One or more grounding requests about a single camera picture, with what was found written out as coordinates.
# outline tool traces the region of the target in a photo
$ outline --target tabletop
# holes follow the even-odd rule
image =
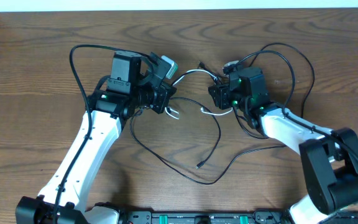
[[[232,60],[265,44],[300,49],[314,65],[316,82],[305,119],[317,125],[352,128],[358,135],[358,9],[264,9],[217,11],[109,11],[0,13],[0,223],[14,223],[24,195],[36,197],[59,167],[81,124],[84,103],[68,54],[76,44],[101,44],[166,55],[181,73],[204,62],[221,72]],[[300,104],[311,84],[308,64],[284,46],[296,88],[289,108]],[[113,52],[79,49],[75,66],[87,94],[110,74]],[[276,55],[261,55],[274,100],[288,96],[291,76]],[[208,95],[204,73],[185,77],[175,96],[189,97],[220,113]],[[278,142],[252,139],[232,113],[218,117],[218,148],[201,168],[218,130],[197,105],[172,101],[180,120],[146,111],[135,122],[137,137],[177,169],[212,181],[238,153]],[[307,194],[299,155],[289,148],[240,157],[214,185],[184,179],[131,138],[128,125],[104,159],[88,206],[110,201],[155,211],[248,211],[288,208]]]

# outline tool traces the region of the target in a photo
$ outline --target cable plug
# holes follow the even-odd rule
[[[199,164],[197,164],[196,169],[201,168],[205,164],[205,161],[201,161]]]

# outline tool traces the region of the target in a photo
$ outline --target white cable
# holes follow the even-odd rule
[[[191,73],[193,73],[193,72],[205,72],[205,73],[207,73],[208,75],[210,75],[212,78],[214,78],[214,80],[217,80],[217,79],[218,79],[218,78],[217,78],[216,76],[214,76],[211,72],[206,71],[206,70],[203,70],[203,69],[192,69],[192,70],[189,70],[189,71],[187,71],[187,72],[185,72],[185,73],[188,73],[188,72],[191,72]],[[180,82],[180,80],[182,80],[185,76],[186,76],[186,75],[180,77],[176,82],[172,83],[172,85],[174,86],[174,85],[178,84],[178,82]]]
[[[167,108],[168,108],[168,107],[165,107],[165,113],[166,113],[167,115],[169,115],[169,116],[171,116],[172,118],[175,118],[175,119],[179,119],[179,118],[180,118],[179,112],[177,112],[177,111],[175,111],[174,109],[172,109],[171,107],[169,107],[169,110],[170,110],[170,111],[172,111],[172,112],[174,112],[174,113],[176,113],[176,114],[178,115],[178,116],[176,117],[176,116],[172,115],[171,113],[169,113],[168,110],[167,110]]]
[[[222,116],[222,115],[226,115],[226,114],[228,114],[228,113],[230,113],[230,112],[232,112],[232,111],[233,111],[233,108],[231,108],[229,111],[226,111],[226,112],[224,112],[224,113],[221,113],[221,114],[215,114],[215,113],[205,112],[205,111],[204,111],[204,108],[201,108],[201,112],[202,112],[202,113],[204,113],[204,114],[209,114],[209,115],[214,115],[214,116]]]

